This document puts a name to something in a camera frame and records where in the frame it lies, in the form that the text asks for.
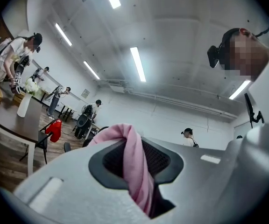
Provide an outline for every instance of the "vr headset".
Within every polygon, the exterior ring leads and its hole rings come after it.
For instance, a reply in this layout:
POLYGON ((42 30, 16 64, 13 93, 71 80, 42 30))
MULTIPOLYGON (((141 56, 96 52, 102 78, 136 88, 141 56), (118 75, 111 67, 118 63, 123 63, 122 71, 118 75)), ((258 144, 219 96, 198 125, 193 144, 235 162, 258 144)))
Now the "vr headset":
MULTIPOLYGON (((218 48, 216 46, 211 46, 209 48, 209 50, 207 52, 207 56, 208 56, 209 64, 212 68, 216 67, 216 65, 220 61, 220 65, 224 70, 230 69, 229 66, 226 65, 225 50, 224 50, 225 47, 223 45, 225 45, 225 42, 228 41, 231 38, 231 36, 237 31, 239 31, 239 28, 233 28, 233 29, 227 31, 224 34, 223 40, 218 48)), ((258 35, 255 35, 255 37, 259 37, 259 36, 266 34, 268 32, 269 32, 269 28, 266 29, 265 31, 259 33, 258 35)))

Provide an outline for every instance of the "black chair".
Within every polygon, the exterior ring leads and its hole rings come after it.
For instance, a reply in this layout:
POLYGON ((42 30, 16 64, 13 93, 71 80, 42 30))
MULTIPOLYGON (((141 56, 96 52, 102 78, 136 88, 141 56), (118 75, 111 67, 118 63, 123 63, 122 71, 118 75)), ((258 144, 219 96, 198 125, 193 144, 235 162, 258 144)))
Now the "black chair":
MULTIPOLYGON (((50 123, 47 124, 47 126, 43 127, 41 130, 39 130, 38 132, 38 142, 35 144, 35 148, 39 147, 43 149, 43 153, 44 153, 44 159, 45 159, 45 164, 47 164, 46 161, 46 152, 47 152, 47 138, 50 137, 53 133, 50 132, 49 134, 46 134, 45 132, 42 133, 41 131, 44 130, 46 131, 46 128, 48 126, 50 126, 51 124, 53 124, 57 119, 54 119, 53 121, 51 121, 50 123)), ((19 159, 19 161, 23 160, 26 156, 28 155, 28 146, 26 149, 26 153, 25 155, 19 159)))
MULTIPOLYGON (((108 128, 108 127, 109 127, 109 126, 105 126, 105 127, 101 128, 101 129, 99 129, 98 132, 97 132, 96 134, 98 134, 100 131, 102 131, 102 130, 108 128)), ((84 141, 84 143, 83 143, 83 147, 87 147, 88 144, 89 144, 91 141, 92 141, 92 139, 86 139, 86 140, 84 141)))
POLYGON ((71 151, 70 143, 64 143, 64 151, 65 153, 71 151))
MULTIPOLYGON (((101 128, 97 133, 99 133, 100 131, 102 131, 106 128, 108 128, 108 126, 101 128)), ((88 144, 91 142, 91 140, 92 139, 85 140, 82 147, 87 147, 88 144)), ((70 143, 67 143, 67 142, 64 143, 64 151, 65 151, 65 153, 71 151, 70 143)))
POLYGON ((77 120, 77 127, 83 127, 88 120, 88 117, 82 114, 77 120))

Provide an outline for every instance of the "person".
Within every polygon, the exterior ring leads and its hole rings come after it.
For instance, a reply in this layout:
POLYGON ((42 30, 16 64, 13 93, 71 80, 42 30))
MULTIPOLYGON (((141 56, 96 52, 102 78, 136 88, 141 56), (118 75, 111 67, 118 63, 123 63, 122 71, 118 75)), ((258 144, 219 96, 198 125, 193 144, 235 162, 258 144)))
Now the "person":
POLYGON ((251 76, 253 83, 247 92, 261 111, 264 122, 269 123, 269 47, 256 36, 245 28, 227 31, 219 62, 225 70, 239 70, 241 75, 251 76))
POLYGON ((269 62, 269 47, 245 28, 233 28, 222 38, 219 63, 225 70, 239 70, 255 81, 269 62))
POLYGON ((186 138, 184 145, 194 147, 196 142, 195 142, 193 134, 192 134, 192 129, 186 128, 183 132, 181 132, 181 134, 183 134, 184 137, 186 138))
POLYGON ((9 44, 3 44, 5 47, 0 54, 0 82, 6 77, 9 77, 11 85, 14 85, 14 62, 20 59, 23 54, 35 50, 42 43, 42 35, 37 33, 27 40, 18 37, 9 44))
POLYGON ((61 95, 69 95, 70 91, 71 91, 70 87, 64 87, 64 86, 59 86, 57 89, 53 91, 54 97, 52 98, 50 107, 47 110, 48 116, 50 116, 51 118, 54 118, 53 112, 59 102, 59 99, 61 98, 61 95))
POLYGON ((44 81, 43 74, 48 72, 49 70, 50 68, 48 66, 45 67, 43 70, 41 68, 38 68, 31 76, 33 82, 36 82, 38 84, 40 81, 44 81))
POLYGON ((88 103, 87 105, 84 106, 84 109, 86 110, 86 108, 90 105, 92 106, 91 115, 88 117, 88 120, 85 123, 85 125, 83 127, 77 127, 74 133, 74 137, 76 137, 79 140, 83 137, 87 128, 90 127, 91 122, 96 118, 99 106, 101 105, 101 100, 98 99, 95 101, 95 103, 88 103))

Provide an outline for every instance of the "ceiling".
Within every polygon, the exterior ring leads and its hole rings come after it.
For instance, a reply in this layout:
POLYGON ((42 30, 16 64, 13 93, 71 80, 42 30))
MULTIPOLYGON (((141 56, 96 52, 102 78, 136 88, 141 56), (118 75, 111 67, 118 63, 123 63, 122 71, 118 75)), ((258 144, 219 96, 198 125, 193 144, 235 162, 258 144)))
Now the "ceiling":
MULTIPOLYGON (((207 50, 218 46, 231 28, 244 27, 256 34, 268 27, 269 19, 255 1, 120 2, 116 9, 108 0, 52 3, 48 19, 64 28, 73 43, 69 49, 81 66, 87 60, 101 79, 126 80, 136 91, 214 106, 233 114, 244 107, 239 97, 238 101, 227 97, 245 77, 225 74, 220 67, 212 69, 207 50), (138 47, 145 84, 139 80, 131 47, 138 47)), ((262 41, 269 45, 269 36, 262 41)))

